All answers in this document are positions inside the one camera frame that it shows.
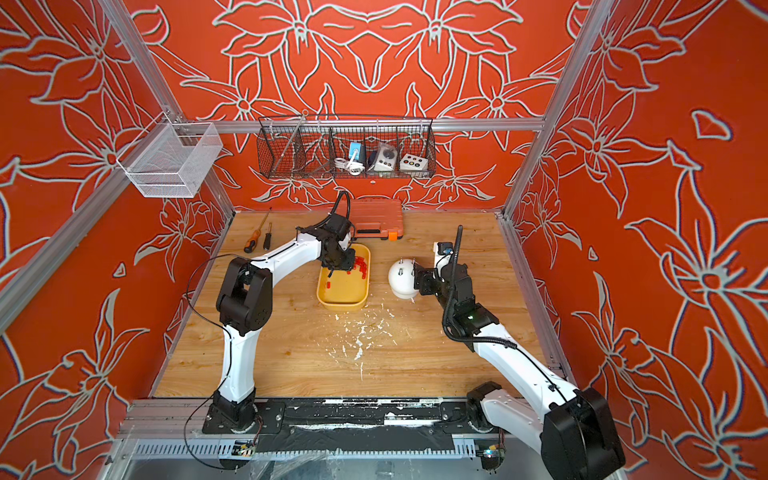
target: wooden table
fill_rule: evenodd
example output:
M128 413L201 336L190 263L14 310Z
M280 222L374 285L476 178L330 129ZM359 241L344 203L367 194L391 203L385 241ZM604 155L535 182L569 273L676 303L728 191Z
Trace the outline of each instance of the wooden table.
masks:
M271 214L273 248L293 238L294 227L324 215ZM237 214L221 253L243 254L262 217ZM257 396L464 396L489 380L509 389L485 360L445 338L442 309L433 297L401 300L389 288L387 274L396 260L415 258L431 266L432 243L453 241L459 224L464 225L460 261L468 265L478 301L544 360L493 214L405 212L404 222L402 240L360 241L372 255L363 310L334 313L319 304L319 262L301 266L277 284L273 314L256 352ZM230 260L215 261L197 301L198 311L213 321L219 318L215 299ZM223 332L192 315L172 355L156 396L208 396L220 382Z

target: wire basket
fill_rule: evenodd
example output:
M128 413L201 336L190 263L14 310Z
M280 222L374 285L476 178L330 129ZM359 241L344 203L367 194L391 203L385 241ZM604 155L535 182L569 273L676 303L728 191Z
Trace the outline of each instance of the wire basket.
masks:
M210 124L197 141L186 136L184 142L170 124L157 128L144 153L121 167L145 197L194 197L223 146L216 127Z
M424 178L435 174L430 118L337 114L261 117L259 122L259 172L267 178ZM358 158L365 165L359 174L336 165L337 159L349 159L353 144L360 145ZM396 150L392 171L373 170L380 144ZM425 168L400 170L400 160L406 155L425 158Z

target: yellow tray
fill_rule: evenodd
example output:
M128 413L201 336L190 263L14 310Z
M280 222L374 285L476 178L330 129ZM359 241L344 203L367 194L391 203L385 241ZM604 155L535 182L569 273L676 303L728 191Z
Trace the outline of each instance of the yellow tray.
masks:
M321 268L317 282L317 299L328 310L354 312L366 304L371 282L371 250L359 243L353 243L350 247L355 249L356 257L362 257L366 263L366 278L362 278L359 265L355 265L355 269L350 272L334 270L330 278L328 278L330 270Z

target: orange floral wallpaper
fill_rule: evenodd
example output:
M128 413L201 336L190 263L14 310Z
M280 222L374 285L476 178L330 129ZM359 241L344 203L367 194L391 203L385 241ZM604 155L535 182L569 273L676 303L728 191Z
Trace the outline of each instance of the orange floral wallpaper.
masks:
M0 478L96 478L225 223L205 186L194 199L121 195L0 336Z
M90 0L2 2L0 84L2 288L160 109ZM128 187L88 232L0 335L0 478L96 478L224 224L206 187L190 200Z
M529 118L544 114L589 2L126 0L186 116ZM330 204L338 189L408 208L500 207L531 132L440 135L431 179L268 180L252 134L225 137L217 173L240 210Z
M515 211L631 478L768 472L765 51L765 2L618 2Z
M3 2L0 84L2 288L116 168L160 108L90 0Z

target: horizontal rail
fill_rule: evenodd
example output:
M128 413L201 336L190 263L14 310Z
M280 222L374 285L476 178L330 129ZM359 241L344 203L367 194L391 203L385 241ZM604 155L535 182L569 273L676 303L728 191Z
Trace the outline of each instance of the horizontal rail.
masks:
M272 123L264 122L264 125L272 125L275 128L292 128L299 124L299 118L280 119ZM195 121L189 123L174 124L175 128L184 134L202 134L210 125L209 121ZM261 129L258 121L232 121L221 120L213 122L220 134L255 134ZM380 118L378 120L311 120L304 121L305 127L398 127L418 124L418 119L408 118ZM436 118L432 121L432 130L435 132L456 131L540 131L544 126L544 118Z

